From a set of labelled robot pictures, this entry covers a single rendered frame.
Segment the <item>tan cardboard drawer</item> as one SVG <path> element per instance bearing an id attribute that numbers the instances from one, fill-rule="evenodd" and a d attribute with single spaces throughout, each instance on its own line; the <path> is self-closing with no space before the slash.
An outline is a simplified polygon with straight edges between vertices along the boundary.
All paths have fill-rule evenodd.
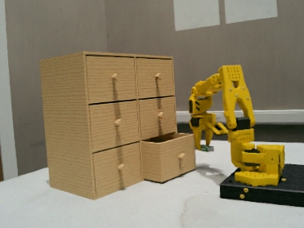
<path id="1" fill-rule="evenodd" d="M 96 197 L 141 180 L 139 142 L 92 153 Z"/>
<path id="2" fill-rule="evenodd" d="M 88 101 L 136 96 L 134 58 L 86 56 Z"/>
<path id="3" fill-rule="evenodd" d="M 172 60 L 136 58 L 138 96 L 173 93 Z"/>
<path id="4" fill-rule="evenodd" d="M 139 100 L 141 138 L 176 130 L 174 96 Z"/>
<path id="5" fill-rule="evenodd" d="M 164 182 L 196 168 L 194 134 L 168 133 L 141 141 L 143 178 Z"/>
<path id="6" fill-rule="evenodd" d="M 92 103 L 89 116 L 93 150 L 139 139 L 136 101 Z"/>

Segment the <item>tan wooden chest of drawers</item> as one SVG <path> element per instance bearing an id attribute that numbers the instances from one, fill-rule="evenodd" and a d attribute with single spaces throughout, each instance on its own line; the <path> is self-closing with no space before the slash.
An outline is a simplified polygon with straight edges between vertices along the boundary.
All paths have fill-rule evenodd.
<path id="1" fill-rule="evenodd" d="M 88 101 L 86 56 L 134 58 L 136 96 Z M 173 93 L 138 96 L 136 58 L 172 60 Z M 173 56 L 80 51 L 39 60 L 39 64 L 50 187 L 96 200 L 147 180 L 143 178 L 141 140 L 171 132 L 177 133 Z M 174 96 L 176 130 L 141 138 L 138 99 L 165 96 Z M 139 139 L 93 150 L 89 104 L 109 101 L 136 101 Z M 92 153 L 132 142 L 139 142 L 141 180 L 96 197 Z"/>

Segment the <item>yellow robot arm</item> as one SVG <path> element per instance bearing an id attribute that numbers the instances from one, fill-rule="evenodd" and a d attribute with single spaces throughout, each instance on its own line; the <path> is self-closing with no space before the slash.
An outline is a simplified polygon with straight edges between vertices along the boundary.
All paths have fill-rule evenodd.
<path id="1" fill-rule="evenodd" d="M 223 90 L 224 117 L 230 128 L 227 130 L 228 142 L 232 143 L 231 162 L 236 168 L 241 168 L 241 172 L 235 174 L 235 181 L 252 186 L 277 186 L 282 174 L 279 161 L 282 145 L 257 145 L 255 148 L 255 144 L 249 143 L 254 142 L 254 131 L 250 127 L 254 126 L 255 118 L 241 65 L 222 66 L 218 72 L 219 74 L 214 74 L 206 81 L 199 81 L 192 87 L 189 114 L 208 111 L 212 106 L 212 96 Z M 198 99 L 197 96 L 205 98 Z M 244 112 L 244 117 L 235 117 L 236 102 Z"/>

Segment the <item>white eraser with green sleeve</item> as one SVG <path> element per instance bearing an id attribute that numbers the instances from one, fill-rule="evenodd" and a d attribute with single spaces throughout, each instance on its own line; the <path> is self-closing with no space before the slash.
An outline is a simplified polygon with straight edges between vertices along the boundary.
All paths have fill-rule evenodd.
<path id="1" fill-rule="evenodd" d="M 201 144 L 201 151 L 203 151 L 203 152 L 213 152 L 214 151 L 214 146 L 202 145 Z"/>

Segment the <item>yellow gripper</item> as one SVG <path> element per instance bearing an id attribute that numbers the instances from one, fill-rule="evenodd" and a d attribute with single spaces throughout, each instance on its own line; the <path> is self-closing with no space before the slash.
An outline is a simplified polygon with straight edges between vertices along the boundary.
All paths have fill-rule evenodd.
<path id="1" fill-rule="evenodd" d="M 210 145 L 213 133 L 216 136 L 227 134 L 227 129 L 221 123 L 216 123 L 216 114 L 204 112 L 201 114 L 192 114 L 190 117 L 192 117 L 190 119 L 190 129 L 193 129 L 195 145 L 198 151 L 201 151 L 202 130 L 205 129 L 206 145 Z"/>

